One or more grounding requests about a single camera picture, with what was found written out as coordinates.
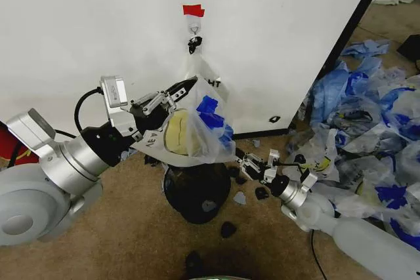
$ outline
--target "plastic bag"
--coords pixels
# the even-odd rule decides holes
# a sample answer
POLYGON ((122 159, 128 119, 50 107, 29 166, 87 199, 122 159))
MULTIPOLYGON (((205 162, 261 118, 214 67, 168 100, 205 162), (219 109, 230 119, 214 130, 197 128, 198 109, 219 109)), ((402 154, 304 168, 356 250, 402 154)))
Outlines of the plastic bag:
MULTIPOLYGON (((313 133, 314 136, 297 151, 294 151, 286 159, 286 163, 298 163, 303 171, 313 170, 321 180, 338 182, 339 173, 334 164, 337 158, 337 149, 335 148, 337 129, 328 129, 324 125, 315 127, 313 133)), ((299 180, 301 177, 297 167, 285 167, 282 172, 292 180, 299 180)))
POLYGON ((289 142, 287 143, 286 150, 288 154, 292 154, 294 151, 299 150, 303 147, 313 136, 315 132, 313 129, 306 129, 304 131, 294 134, 289 142))
POLYGON ((351 55, 357 59, 363 59, 375 55, 386 54, 388 48, 389 41, 386 39, 380 39, 378 41, 367 39, 363 42, 352 43, 351 46, 346 47, 341 52, 341 56, 351 55))
POLYGON ((187 54, 184 62, 185 79, 195 75, 201 76, 207 81, 225 102, 228 101, 229 89, 222 78, 213 70, 210 65, 203 59, 199 51, 194 54, 187 54))
POLYGON ((349 96, 329 115, 327 123, 355 138, 381 120, 381 108, 375 102, 364 96, 349 96))
POLYGON ((409 144, 396 156, 396 179, 403 185, 420 182, 420 141, 409 144))
POLYGON ((305 98, 303 99, 301 105, 299 106, 299 108, 297 109, 297 119, 300 121, 304 121, 305 120, 305 115, 306 115, 306 108, 308 107, 309 104, 309 95, 310 95, 310 90, 309 92, 306 94, 305 98))
POLYGON ((420 90, 401 87, 389 91, 380 101, 388 127, 408 140, 420 140, 420 90))
POLYGON ((345 95, 348 68, 344 61, 338 60, 335 69, 314 84, 312 94, 314 105, 310 125, 322 123, 345 95))
POLYGON ((406 143, 394 129, 381 122, 350 141, 343 149, 359 155, 393 155, 404 149, 406 143))
POLYGON ((225 103, 212 86, 198 77, 188 97, 178 104, 181 109, 170 123, 173 125, 171 131, 177 126, 180 126, 180 131, 172 132, 172 137, 165 137, 168 150, 196 157, 203 163, 235 160, 234 131, 227 121, 225 103))
POLYGON ((327 197, 343 216, 374 217, 390 224, 401 240, 420 250, 420 216, 411 202, 415 199, 407 187, 399 186, 392 174, 380 178, 368 176, 357 194, 349 190, 316 183, 311 190, 327 197))
POLYGON ((340 184, 337 186, 353 192, 356 192, 363 180, 379 184, 387 182, 387 178, 394 178, 392 169, 389 169, 372 155, 343 161, 337 164, 337 169, 340 174, 340 184))
POLYGON ((346 95, 364 94, 369 78, 382 66, 382 60, 377 57, 363 59, 356 71, 350 73, 347 81, 346 95))
POLYGON ((378 102, 389 91, 403 87, 405 80, 406 72, 401 68, 379 69, 369 78, 365 95, 378 102))

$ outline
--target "black baseboard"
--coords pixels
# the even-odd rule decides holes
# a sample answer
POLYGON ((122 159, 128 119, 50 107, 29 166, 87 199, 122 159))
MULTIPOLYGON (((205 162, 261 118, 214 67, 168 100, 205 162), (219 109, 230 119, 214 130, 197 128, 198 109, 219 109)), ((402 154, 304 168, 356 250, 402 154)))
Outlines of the black baseboard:
POLYGON ((244 132, 242 134, 234 134, 234 140, 240 139, 250 139, 250 138, 260 138, 260 137, 269 137, 269 136, 281 136, 283 134, 288 134, 288 128, 274 129, 274 130, 262 130, 255 132, 244 132))

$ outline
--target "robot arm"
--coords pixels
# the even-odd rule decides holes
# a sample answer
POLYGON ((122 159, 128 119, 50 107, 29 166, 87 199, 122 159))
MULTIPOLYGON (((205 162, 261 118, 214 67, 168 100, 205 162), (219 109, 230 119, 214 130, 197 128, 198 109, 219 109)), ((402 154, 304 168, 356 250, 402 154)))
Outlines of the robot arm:
POLYGON ((1 174, 0 245, 47 241, 66 231, 102 195, 100 175, 116 166, 130 146, 173 165, 199 164, 155 148, 158 141, 145 137, 163 135, 176 102, 196 81, 193 77, 129 103, 122 78, 102 77, 108 122, 83 129, 69 142, 56 142, 54 129, 34 109, 10 119, 9 130, 39 156, 39 164, 18 165, 1 174))
POLYGON ((359 218, 335 218, 333 205, 312 193, 318 177, 306 172, 300 182, 278 175, 280 155, 270 150, 267 164, 251 154, 240 153, 242 172, 268 186, 282 200, 282 212, 303 231, 321 230, 352 259, 381 279, 420 279, 420 252, 391 234, 359 218))

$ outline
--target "blue plastic bag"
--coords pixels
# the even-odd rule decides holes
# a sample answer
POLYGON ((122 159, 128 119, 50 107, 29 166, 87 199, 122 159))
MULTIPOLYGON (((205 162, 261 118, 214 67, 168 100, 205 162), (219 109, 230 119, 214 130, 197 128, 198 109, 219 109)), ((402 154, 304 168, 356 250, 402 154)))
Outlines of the blue plastic bag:
POLYGON ((372 41, 371 39, 368 39, 364 42, 353 43, 351 46, 345 48, 342 51, 341 56, 351 55, 357 59, 363 59, 365 57, 386 54, 388 49, 388 40, 372 41))
POLYGON ((215 128, 224 128, 223 135, 219 137, 219 140, 224 146, 229 146, 232 142, 234 130, 230 125, 224 124, 224 118, 222 116, 215 113, 218 103, 217 100, 206 95, 197 107, 197 112, 199 113, 199 118, 201 118, 211 130, 215 128))
POLYGON ((314 105, 310 125, 316 126, 328 118, 331 111, 345 96, 348 68, 344 61, 338 60, 333 71, 314 84, 312 95, 314 105))
POLYGON ((382 60, 377 57, 363 59, 356 71, 352 72, 347 81, 346 95, 365 94, 369 78, 381 68, 382 60))
POLYGON ((379 102, 385 124, 395 128, 407 140, 420 140, 419 102, 420 92, 415 88, 391 90, 379 102))

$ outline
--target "pile of plastic bags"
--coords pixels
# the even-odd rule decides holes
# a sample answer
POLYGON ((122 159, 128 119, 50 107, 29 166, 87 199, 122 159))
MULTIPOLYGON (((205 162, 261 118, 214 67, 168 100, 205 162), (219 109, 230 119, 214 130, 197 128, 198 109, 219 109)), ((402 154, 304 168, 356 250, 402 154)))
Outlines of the pile of plastic bags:
MULTIPOLYGON (((384 70, 373 57, 383 45, 347 48, 362 59, 358 69, 338 61, 314 84, 311 129, 291 139, 286 163, 316 172, 313 191, 341 215, 379 219, 420 250, 420 75, 384 70)), ((283 173, 299 180, 296 168, 283 173)))

